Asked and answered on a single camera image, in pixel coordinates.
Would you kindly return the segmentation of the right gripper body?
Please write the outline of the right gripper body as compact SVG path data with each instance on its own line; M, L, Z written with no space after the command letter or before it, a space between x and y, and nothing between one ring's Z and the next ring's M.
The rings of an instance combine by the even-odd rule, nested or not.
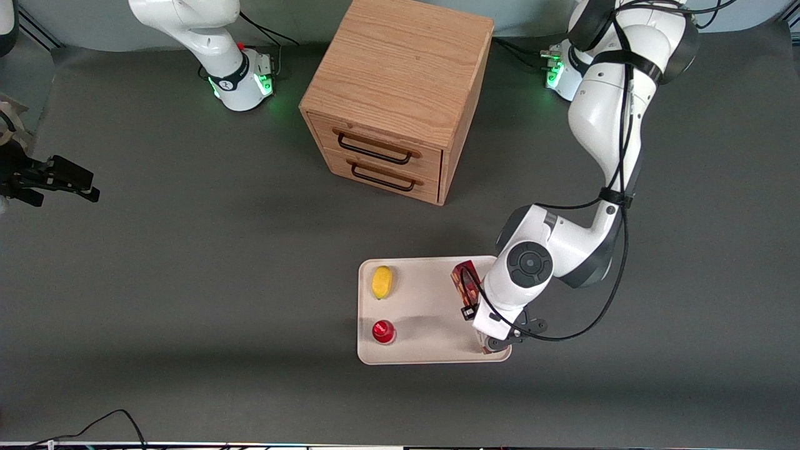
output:
M46 161L29 156L33 135L19 115L28 111L9 95L1 94L1 183L35 190L45 185Z

